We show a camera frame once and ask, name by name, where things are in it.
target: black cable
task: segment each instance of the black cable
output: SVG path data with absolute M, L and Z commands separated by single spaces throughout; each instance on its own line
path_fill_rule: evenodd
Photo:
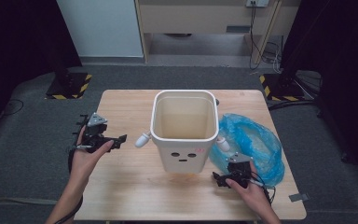
M 71 213 L 66 215 L 65 217 L 63 217 L 60 220 L 58 220 L 55 224 L 62 224 L 64 222 L 66 222 L 69 218 L 73 217 L 76 214 L 76 212 L 80 209 L 82 203 L 83 203 L 83 196 L 81 196 L 80 202 L 77 204 L 75 209 Z
M 251 172 L 253 175 L 256 175 L 257 178 L 255 178 L 257 181 L 261 182 L 261 184 L 263 184 L 263 187 L 261 187 L 262 189 L 264 190 L 267 190 L 267 189 L 273 189 L 273 193 L 272 193 L 272 196 L 269 197 L 269 203 L 272 203 L 274 201 L 274 198 L 275 198 L 275 193 L 276 193 L 276 188 L 275 187 L 272 187 L 272 186 L 267 186 L 266 183 L 264 182 L 263 178 L 261 178 L 260 175 L 258 175 L 257 173 L 255 172 Z
M 313 100 L 302 100 L 302 101 L 285 101 L 276 105 L 272 105 L 268 108 L 269 111 L 285 108 L 288 106 L 294 106 L 294 105 L 315 105 L 315 102 Z
M 297 82 L 297 84 L 300 87 L 302 87 L 304 90 L 310 92 L 312 94 L 312 96 L 315 98 L 319 95 L 319 92 L 320 92 L 320 89 L 321 89 L 322 83 L 323 83 L 323 78 L 322 77 L 311 77 L 311 76 L 307 76 L 307 77 L 313 78 L 313 79 L 319 79 L 319 84 L 317 85 L 317 84 L 311 83 L 299 76 L 295 76 L 295 81 Z
M 254 22 L 255 22 L 255 1 L 251 1 L 251 5 L 252 5 L 251 30 L 250 30 L 250 32 L 251 32 L 251 57 L 249 58 L 249 68 L 251 70 L 255 70 L 260 65 L 260 63 L 258 63 L 256 67 L 252 67 L 253 46 L 255 45 L 255 42 L 253 39 L 253 26 L 254 26 Z
M 14 102 L 20 102 L 20 104 L 21 104 L 20 109 L 14 111 L 14 112 L 11 112 L 11 113 L 5 113 L 5 112 L 4 112 L 4 113 L 1 115 L 1 117 L 17 114 L 19 111 L 22 110 L 22 108 L 24 107 L 24 102 L 21 101 L 21 100 L 17 100 L 17 99 L 10 99 L 7 104 L 8 104 L 8 105 L 11 105 L 11 102 L 13 102 L 13 101 L 14 101 Z
M 309 77 L 311 79 L 316 79 L 316 80 L 321 80 L 322 77 L 314 77 L 314 76 L 310 76 L 310 75 L 307 75 L 307 74 L 301 74 L 302 77 Z
M 281 36 L 281 55 L 283 56 L 283 35 Z
M 275 50 L 275 52 L 271 52 L 271 51 L 268 51 L 268 50 L 265 50 L 265 49 L 264 49 L 263 53 L 273 54 L 273 55 L 275 55 L 275 57 L 276 57 L 277 59 L 279 59 L 279 61 L 280 61 L 281 58 L 282 58 L 282 55 L 281 55 L 279 52 L 278 52 L 278 55 L 277 55 L 277 51 L 279 51 L 279 50 L 281 49 L 281 48 L 279 47 L 279 45 L 277 45 L 277 44 L 275 44 L 275 43 L 273 43 L 273 42 L 267 42 L 267 44 L 274 45 L 275 48 L 276 48 L 276 50 Z
M 34 198 L 1 198 L 0 203 L 19 203 L 19 204 L 37 204 L 37 205 L 53 205 L 55 200 L 34 199 Z
M 74 146 L 71 147 L 71 150 L 69 151 L 69 156 L 68 156 L 68 170 L 69 170 L 69 174 L 71 174 L 72 172 L 72 161 L 74 160 L 74 156 L 75 156 L 75 151 L 76 151 L 76 146 L 77 146 L 77 140 L 79 138 L 80 135 L 80 131 L 82 129 L 82 127 L 87 123 L 88 117 L 85 117 L 83 120 L 83 123 L 80 125 L 80 128 L 77 132 L 77 137 L 76 140 L 74 142 Z M 76 205 L 76 207 L 74 208 L 74 210 L 72 210 L 72 212 L 70 212 L 68 215 L 66 215 L 65 217 L 61 218 L 60 220 L 58 220 L 57 222 L 55 222 L 55 224 L 62 224 L 65 221 L 67 221 L 69 218 L 73 217 L 76 212 L 80 209 L 81 205 L 83 203 L 83 195 L 80 198 L 79 203 Z

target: person's right hand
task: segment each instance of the person's right hand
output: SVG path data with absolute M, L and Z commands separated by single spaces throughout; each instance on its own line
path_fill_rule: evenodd
M 77 145 L 82 143 L 82 136 L 85 132 L 85 127 L 82 127 L 79 138 L 77 139 Z M 86 149 L 76 149 L 74 158 L 72 160 L 72 171 L 70 174 L 70 181 L 77 182 L 78 185 L 85 186 L 89 182 L 89 177 L 94 170 L 98 160 L 101 156 L 107 152 L 113 145 L 113 140 L 104 143 L 93 153 L 88 153 Z
M 256 174 L 255 165 L 252 161 L 250 163 L 252 172 Z M 248 183 L 248 187 L 246 189 L 232 179 L 226 179 L 226 182 L 232 189 L 240 194 L 243 201 L 250 209 L 257 213 L 264 222 L 281 223 L 269 204 L 262 188 L 251 182 Z

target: gray carpet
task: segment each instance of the gray carpet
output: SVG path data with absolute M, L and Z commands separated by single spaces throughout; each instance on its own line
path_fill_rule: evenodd
M 67 148 L 79 115 L 97 109 L 109 89 L 262 90 L 259 69 L 230 67 L 87 66 L 93 75 L 82 99 L 46 100 L 53 79 L 24 82 L 0 119 L 0 197 L 57 200 L 68 177 Z M 299 191 L 308 193 L 307 217 L 287 223 L 358 223 L 358 166 L 340 150 L 313 105 L 271 111 Z M 0 223 L 43 223 L 51 205 L 0 204 Z

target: bag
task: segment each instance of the bag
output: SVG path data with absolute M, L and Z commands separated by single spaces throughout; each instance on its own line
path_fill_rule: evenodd
M 282 145 L 271 130 L 244 116 L 225 114 L 219 121 L 219 136 L 226 138 L 230 150 L 222 151 L 214 144 L 209 157 L 225 175 L 229 174 L 227 158 L 240 152 L 253 158 L 257 174 L 267 186 L 273 187 L 282 181 Z

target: yellow black hazard tape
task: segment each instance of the yellow black hazard tape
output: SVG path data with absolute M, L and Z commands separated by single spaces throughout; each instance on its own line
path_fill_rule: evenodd
M 300 101 L 300 100 L 305 99 L 303 96 L 289 96 L 289 95 L 287 95 L 287 96 L 286 95 L 278 96 L 278 95 L 274 95 L 273 92 L 271 92 L 271 87 L 267 83 L 267 81 L 266 81 L 264 76 L 260 76 L 260 82 L 261 82 L 261 85 L 263 86 L 264 93 L 266 94 L 266 97 L 267 97 L 268 100 L 274 100 L 274 101 Z
M 59 94 L 59 93 L 51 94 L 51 95 L 47 95 L 46 99 L 57 99 L 57 100 L 79 99 L 83 96 L 84 92 L 86 91 L 87 87 L 89 86 L 91 77 L 92 77 L 92 75 L 90 75 L 90 74 L 86 75 L 86 78 L 84 79 L 84 82 L 81 85 L 79 92 L 76 92 L 76 94 Z

